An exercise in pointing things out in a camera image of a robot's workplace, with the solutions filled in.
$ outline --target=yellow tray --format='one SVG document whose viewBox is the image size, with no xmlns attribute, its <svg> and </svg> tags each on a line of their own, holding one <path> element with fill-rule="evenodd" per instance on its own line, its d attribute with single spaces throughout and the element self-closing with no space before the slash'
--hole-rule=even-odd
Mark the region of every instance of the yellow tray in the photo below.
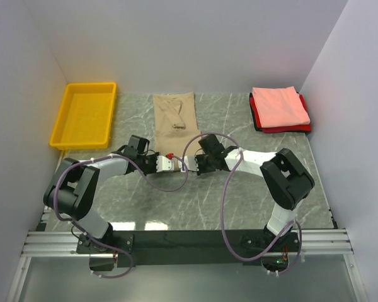
<svg viewBox="0 0 378 302">
<path fill-rule="evenodd" d="M 68 84 L 49 145 L 59 150 L 107 148 L 116 83 Z"/>
</svg>

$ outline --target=beige cloth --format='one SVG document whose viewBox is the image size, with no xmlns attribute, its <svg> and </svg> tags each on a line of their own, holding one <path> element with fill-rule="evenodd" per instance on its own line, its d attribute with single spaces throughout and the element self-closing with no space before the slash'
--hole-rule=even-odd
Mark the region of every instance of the beige cloth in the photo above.
<svg viewBox="0 0 378 302">
<path fill-rule="evenodd" d="M 155 94 L 153 101 L 156 119 L 155 149 L 161 155 L 174 153 L 181 157 L 187 143 L 200 134 L 197 128 L 195 94 Z M 195 155 L 200 149 L 199 140 L 200 138 L 196 139 L 189 146 L 185 155 Z"/>
</svg>

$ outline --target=gray marble surface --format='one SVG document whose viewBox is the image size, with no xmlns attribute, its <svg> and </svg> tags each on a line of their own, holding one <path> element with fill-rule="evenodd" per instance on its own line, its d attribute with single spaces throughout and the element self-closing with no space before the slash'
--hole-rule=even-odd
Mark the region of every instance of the gray marble surface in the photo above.
<svg viewBox="0 0 378 302">
<path fill-rule="evenodd" d="M 304 228 L 333 228 L 331 212 L 324 195 L 309 142 L 303 133 L 265 134 L 255 131 L 249 110 L 248 94 L 196 94 L 198 128 L 233 136 L 248 150 L 274 152 L 291 149 L 315 179 L 315 188 L 298 211 Z M 89 159 L 109 154 L 128 142 L 132 134 L 150 139 L 153 147 L 154 110 L 150 94 L 121 94 L 112 125 L 110 147 L 106 150 L 70 151 L 73 159 Z M 225 146 L 230 145 L 225 139 Z M 163 187 L 179 185 L 183 173 L 151 174 Z M 136 230 L 210 230 L 219 228 L 221 193 L 227 173 L 223 171 L 196 176 L 175 193 L 150 187 L 139 173 L 114 177 L 98 184 L 93 206 L 110 222 Z M 236 173 L 227 190 L 225 221 L 227 228 L 263 228 L 274 201 L 265 181 L 258 176 Z M 68 230 L 70 225 L 51 213 L 46 230 Z"/>
</svg>

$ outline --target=stack of towels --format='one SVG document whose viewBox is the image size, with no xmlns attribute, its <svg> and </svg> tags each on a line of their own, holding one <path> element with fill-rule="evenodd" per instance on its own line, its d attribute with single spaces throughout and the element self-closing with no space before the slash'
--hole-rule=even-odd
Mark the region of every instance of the stack of towels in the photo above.
<svg viewBox="0 0 378 302">
<path fill-rule="evenodd" d="M 254 87 L 249 105 L 256 131 L 277 133 L 285 131 L 311 132 L 304 97 L 294 87 L 268 89 Z"/>
</svg>

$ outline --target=pink towel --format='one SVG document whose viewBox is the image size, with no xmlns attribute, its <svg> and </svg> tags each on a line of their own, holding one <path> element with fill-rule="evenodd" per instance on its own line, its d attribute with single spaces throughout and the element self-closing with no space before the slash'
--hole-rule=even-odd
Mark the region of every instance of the pink towel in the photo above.
<svg viewBox="0 0 378 302">
<path fill-rule="evenodd" d="M 308 125 L 310 119 L 294 87 L 252 90 L 262 128 Z"/>
</svg>

